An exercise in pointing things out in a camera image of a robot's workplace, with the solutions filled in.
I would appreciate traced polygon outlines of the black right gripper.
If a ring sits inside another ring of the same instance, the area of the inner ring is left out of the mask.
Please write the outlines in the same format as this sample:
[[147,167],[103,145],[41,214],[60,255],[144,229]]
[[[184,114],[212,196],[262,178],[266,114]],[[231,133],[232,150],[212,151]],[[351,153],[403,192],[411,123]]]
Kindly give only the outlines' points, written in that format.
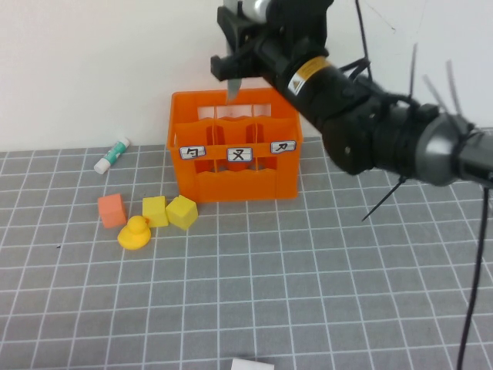
[[218,80],[265,79],[304,116],[339,114],[339,72],[327,64],[327,10],[332,1],[242,1],[217,9],[229,46],[210,58]]

